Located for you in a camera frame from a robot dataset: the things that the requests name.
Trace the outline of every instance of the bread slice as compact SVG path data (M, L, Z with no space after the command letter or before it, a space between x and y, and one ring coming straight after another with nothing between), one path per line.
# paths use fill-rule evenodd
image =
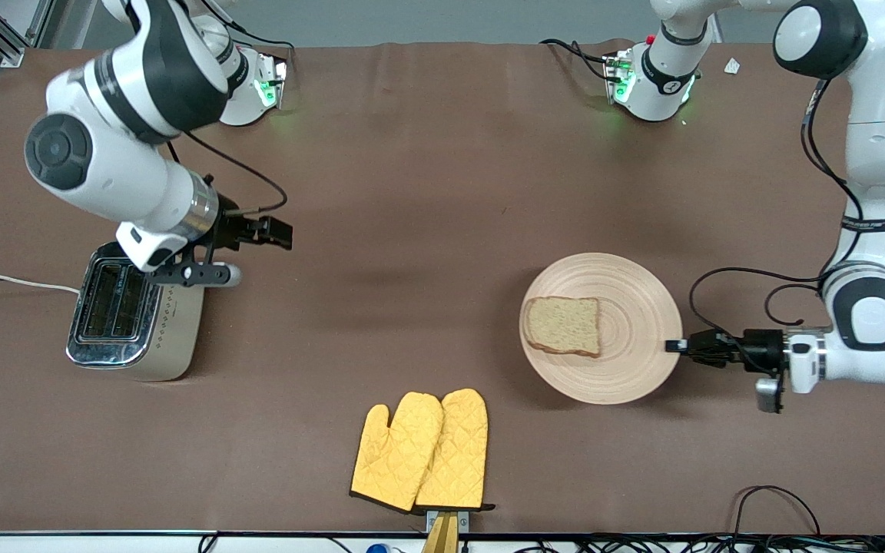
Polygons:
M600 357L600 300L531 298L525 305L524 339L547 353Z

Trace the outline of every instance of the table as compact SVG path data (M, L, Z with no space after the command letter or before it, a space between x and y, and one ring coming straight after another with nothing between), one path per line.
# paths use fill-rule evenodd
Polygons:
M610 45L590 47L608 51ZM0 273L77 286L115 224L25 171L43 87L94 52L31 50L0 74ZM741 63L737 76L722 67ZM348 497L366 411L404 392L477 388L489 407L475 531L726 531L738 490L788 487L825 532L885 533L885 386L823 382L756 410L753 375L682 361L626 406L579 405L520 349L521 297L549 263L628 257L678 301L726 265L812 274L842 194L804 160L809 78L766 45L717 45L674 119L607 105L579 60L547 46L301 49L284 112L200 136L291 196L291 253L247 247L241 286L211 290L187 377L141 384L64 357L71 294L0 283L0 529L407 531L421 521ZM818 140L842 167L849 91ZM184 164L242 206L270 189L183 137ZM761 328L774 283L700 291L730 329ZM782 317L824 323L791 290ZM744 531L808 531L786 502L747 504Z

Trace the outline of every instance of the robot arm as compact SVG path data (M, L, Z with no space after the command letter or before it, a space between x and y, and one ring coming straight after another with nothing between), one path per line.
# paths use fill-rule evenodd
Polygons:
M210 265L215 247L291 247L291 227L232 216L231 200L158 153L158 144L217 121L227 83L182 4L130 0L125 10L132 41L47 85L47 113L25 142L28 170L58 198L118 221L122 249L161 283L234 286L233 266L217 263L204 277L194 245L207 247Z
M822 80L846 78L853 91L847 123L847 201L821 297L826 328L716 330L670 350L717 366L741 362L769 378L757 384L762 409L780 410L781 379L794 392L821 380L885 384L885 0L802 0L782 18L777 62Z
M220 122L243 126L254 123L268 109L279 108L286 78L286 61L237 45L225 25L241 28L224 8L233 0L177 0L186 7L193 27L210 50L227 80L227 104ZM105 9L126 25L136 24L127 0L102 0Z
M731 6L751 11L782 12L796 0L651 0L661 18L653 42L642 42L608 60L608 72L619 83L608 85L616 104L648 121L675 115L688 100L698 62L709 49L709 15Z

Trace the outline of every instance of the yellow oven mitt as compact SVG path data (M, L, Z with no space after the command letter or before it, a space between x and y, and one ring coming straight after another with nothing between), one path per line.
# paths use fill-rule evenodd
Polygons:
M368 412L350 494L412 510L443 427L443 407L428 393L405 393L389 424L387 406Z
M484 507L487 406L476 389L458 389L442 399L442 412L442 434L415 503L426 510L480 510Z

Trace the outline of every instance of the plate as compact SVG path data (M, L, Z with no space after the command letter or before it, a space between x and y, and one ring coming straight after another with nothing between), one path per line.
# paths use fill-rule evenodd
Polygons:
M525 306L546 296L600 299L600 357L556 355L528 344ZM531 366L552 388L579 402L610 406L643 398L671 375L678 354L666 353L665 340L681 339L681 315L649 270L619 256L587 253L552 263L531 283L519 333Z

